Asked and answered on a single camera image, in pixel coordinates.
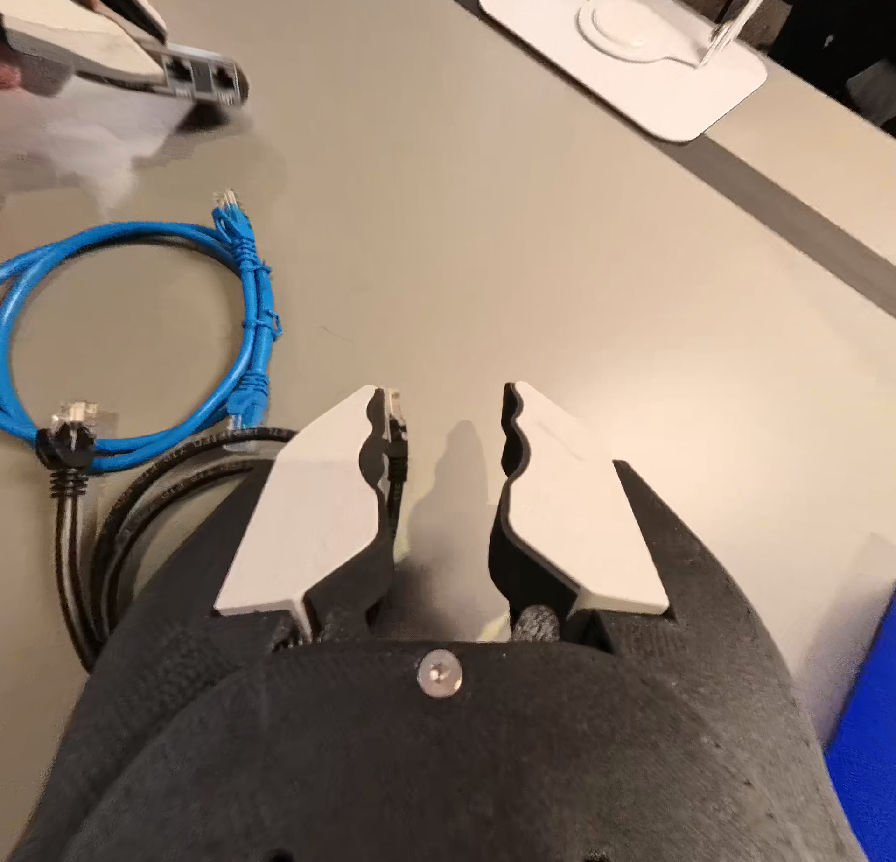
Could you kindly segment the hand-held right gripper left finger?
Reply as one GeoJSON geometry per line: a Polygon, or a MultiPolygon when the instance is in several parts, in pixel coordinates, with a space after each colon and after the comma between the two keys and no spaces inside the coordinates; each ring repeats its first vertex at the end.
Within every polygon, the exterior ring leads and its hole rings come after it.
{"type": "Polygon", "coordinates": [[[285,611],[320,630],[312,595],[388,537],[383,477],[385,391],[364,385],[299,430],[273,458],[214,610],[285,611]]]}

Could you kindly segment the black ethernet port hub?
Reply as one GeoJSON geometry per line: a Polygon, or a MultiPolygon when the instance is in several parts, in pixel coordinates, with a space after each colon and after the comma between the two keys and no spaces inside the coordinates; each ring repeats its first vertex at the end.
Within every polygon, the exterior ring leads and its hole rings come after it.
{"type": "Polygon", "coordinates": [[[161,69],[160,79],[125,80],[96,71],[78,71],[75,75],[123,91],[184,99],[196,104],[239,108],[247,103],[248,80],[232,59],[204,49],[177,44],[165,46],[154,39],[138,40],[137,43],[161,69]]]}

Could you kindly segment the blue plastic box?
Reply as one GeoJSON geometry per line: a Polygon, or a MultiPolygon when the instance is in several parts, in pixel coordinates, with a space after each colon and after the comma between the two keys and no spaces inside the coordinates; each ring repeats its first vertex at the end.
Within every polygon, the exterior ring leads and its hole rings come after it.
{"type": "Polygon", "coordinates": [[[847,822],[870,861],[895,859],[895,596],[854,679],[825,762],[847,822]]]}

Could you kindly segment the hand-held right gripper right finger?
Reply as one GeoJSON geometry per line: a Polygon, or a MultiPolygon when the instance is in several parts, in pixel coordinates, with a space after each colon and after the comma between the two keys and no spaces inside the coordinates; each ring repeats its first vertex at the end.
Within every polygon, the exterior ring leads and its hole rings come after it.
{"type": "Polygon", "coordinates": [[[541,607],[663,616],[669,599],[597,435],[527,382],[504,386],[488,573],[509,618],[541,607]]]}

